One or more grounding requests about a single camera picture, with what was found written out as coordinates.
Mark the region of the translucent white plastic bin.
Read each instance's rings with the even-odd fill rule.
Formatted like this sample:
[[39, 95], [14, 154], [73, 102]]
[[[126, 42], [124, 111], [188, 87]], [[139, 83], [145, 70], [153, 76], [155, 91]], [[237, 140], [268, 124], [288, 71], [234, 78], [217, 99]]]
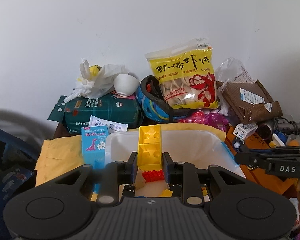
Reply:
[[[245, 177], [229, 148], [215, 134], [208, 131], [162, 131], [161, 135], [162, 150], [168, 152], [173, 161], [185, 161], [202, 169], [216, 164]], [[137, 131], [110, 134], [106, 139], [104, 163], [127, 161], [130, 154], [138, 150], [138, 138]]]

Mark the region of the shrimp cracker snack bag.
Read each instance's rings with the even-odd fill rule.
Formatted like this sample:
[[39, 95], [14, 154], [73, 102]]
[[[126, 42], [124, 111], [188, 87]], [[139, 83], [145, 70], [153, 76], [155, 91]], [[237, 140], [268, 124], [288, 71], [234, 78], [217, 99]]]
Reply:
[[207, 37], [145, 55], [166, 103], [173, 109], [217, 109], [212, 46]]

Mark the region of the blue striped helmet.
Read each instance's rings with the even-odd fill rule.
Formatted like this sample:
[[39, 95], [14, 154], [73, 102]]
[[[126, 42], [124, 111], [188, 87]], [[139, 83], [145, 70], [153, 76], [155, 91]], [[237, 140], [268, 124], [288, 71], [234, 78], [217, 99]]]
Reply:
[[173, 109], [163, 98], [159, 81], [153, 75], [145, 77], [136, 90], [136, 100], [143, 114], [158, 123], [172, 123], [186, 118], [194, 109]]

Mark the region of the dark green tissue pack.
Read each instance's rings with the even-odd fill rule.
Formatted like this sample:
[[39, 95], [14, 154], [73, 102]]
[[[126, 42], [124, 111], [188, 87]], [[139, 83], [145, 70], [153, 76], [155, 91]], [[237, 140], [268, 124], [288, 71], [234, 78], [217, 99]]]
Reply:
[[127, 124], [138, 128], [143, 121], [142, 110], [134, 95], [123, 98], [116, 93], [98, 99], [84, 97], [64, 102], [61, 96], [51, 111], [48, 120], [61, 123], [70, 134], [81, 134], [81, 128], [89, 125], [90, 117]]

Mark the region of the yellow hollow building block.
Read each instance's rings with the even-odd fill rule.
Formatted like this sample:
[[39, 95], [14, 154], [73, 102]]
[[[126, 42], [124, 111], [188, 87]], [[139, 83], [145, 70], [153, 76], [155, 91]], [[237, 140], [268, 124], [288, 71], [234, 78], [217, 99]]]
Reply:
[[162, 169], [160, 125], [140, 126], [137, 153], [138, 168], [142, 171]]

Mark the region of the small white carton box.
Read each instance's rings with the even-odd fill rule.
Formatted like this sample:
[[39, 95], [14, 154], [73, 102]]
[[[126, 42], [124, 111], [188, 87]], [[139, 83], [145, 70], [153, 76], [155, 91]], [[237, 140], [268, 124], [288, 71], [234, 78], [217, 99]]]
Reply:
[[254, 134], [257, 128], [257, 124], [238, 124], [233, 131], [233, 135], [241, 140], [245, 140]]

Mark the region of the magenta plastic bag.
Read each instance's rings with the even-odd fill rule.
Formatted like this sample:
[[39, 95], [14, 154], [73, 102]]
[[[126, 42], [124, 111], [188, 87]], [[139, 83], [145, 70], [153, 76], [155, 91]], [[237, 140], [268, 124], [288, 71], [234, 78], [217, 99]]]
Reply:
[[229, 127], [229, 121], [224, 115], [221, 115], [218, 112], [204, 111], [200, 109], [178, 121], [182, 123], [204, 124], [223, 132], [227, 132]]

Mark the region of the white ceramic bowl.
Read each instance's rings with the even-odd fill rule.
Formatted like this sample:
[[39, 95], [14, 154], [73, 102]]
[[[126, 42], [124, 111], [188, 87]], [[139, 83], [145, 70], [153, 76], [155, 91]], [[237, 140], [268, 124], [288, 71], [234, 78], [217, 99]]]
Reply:
[[115, 91], [123, 97], [134, 94], [139, 84], [138, 79], [129, 74], [119, 74], [114, 80]]

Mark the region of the yellow cloth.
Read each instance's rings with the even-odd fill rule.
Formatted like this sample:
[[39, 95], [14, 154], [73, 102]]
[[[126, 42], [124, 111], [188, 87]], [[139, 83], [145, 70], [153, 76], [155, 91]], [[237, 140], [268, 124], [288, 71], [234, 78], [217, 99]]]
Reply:
[[[160, 128], [162, 131], [208, 131], [219, 137], [221, 141], [226, 139], [224, 131], [204, 124], [178, 122], [161, 124]], [[35, 167], [37, 171], [36, 186], [42, 185], [83, 164], [80, 135], [44, 140]]]

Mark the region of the light blue card box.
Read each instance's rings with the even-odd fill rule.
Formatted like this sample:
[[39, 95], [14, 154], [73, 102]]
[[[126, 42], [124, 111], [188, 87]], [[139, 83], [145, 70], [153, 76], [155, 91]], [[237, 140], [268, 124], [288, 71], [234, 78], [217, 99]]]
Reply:
[[92, 165], [93, 169], [99, 170], [104, 168], [106, 138], [108, 135], [107, 126], [82, 127], [83, 160], [85, 164]]

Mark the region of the red studded block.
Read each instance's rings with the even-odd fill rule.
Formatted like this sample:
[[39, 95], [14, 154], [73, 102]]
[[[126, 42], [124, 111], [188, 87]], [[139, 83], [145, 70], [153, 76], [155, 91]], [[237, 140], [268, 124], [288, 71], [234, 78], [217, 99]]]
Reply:
[[165, 179], [163, 170], [144, 171], [142, 173], [146, 183], [161, 181]]

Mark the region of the clear plastic bag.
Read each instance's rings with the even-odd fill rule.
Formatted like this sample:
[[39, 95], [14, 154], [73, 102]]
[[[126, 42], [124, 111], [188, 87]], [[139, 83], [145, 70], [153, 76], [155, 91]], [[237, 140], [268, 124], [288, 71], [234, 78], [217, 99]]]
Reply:
[[255, 83], [255, 80], [245, 69], [244, 64], [233, 57], [222, 62], [215, 70], [215, 76], [219, 82]]

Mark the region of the white plastic bag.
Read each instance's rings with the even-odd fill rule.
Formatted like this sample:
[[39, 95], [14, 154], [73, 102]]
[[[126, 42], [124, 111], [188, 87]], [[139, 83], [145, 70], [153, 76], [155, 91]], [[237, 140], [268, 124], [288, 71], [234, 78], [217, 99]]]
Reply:
[[114, 80], [119, 74], [128, 74], [124, 64], [106, 64], [103, 67], [91, 66], [87, 59], [81, 58], [80, 77], [64, 102], [68, 103], [80, 96], [88, 99], [100, 98], [114, 90]]

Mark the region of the small yellow block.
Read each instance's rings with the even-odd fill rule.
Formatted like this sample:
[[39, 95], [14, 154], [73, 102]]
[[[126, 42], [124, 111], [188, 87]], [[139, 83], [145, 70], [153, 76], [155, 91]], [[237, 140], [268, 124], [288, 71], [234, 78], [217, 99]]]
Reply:
[[160, 197], [172, 197], [173, 192], [169, 189], [164, 189], [160, 194]]

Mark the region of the orange cardboard box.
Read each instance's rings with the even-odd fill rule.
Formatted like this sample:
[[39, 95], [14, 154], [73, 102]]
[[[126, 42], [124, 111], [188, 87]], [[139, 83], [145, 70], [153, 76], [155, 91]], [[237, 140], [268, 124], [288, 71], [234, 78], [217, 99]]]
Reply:
[[[257, 134], [254, 133], [245, 141], [249, 148], [269, 149], [268, 144]], [[295, 185], [298, 182], [295, 178], [280, 179], [277, 176], [265, 174], [260, 168], [249, 168], [246, 165], [240, 165], [247, 180], [265, 187], [271, 191], [281, 194], [287, 198], [297, 197]]]

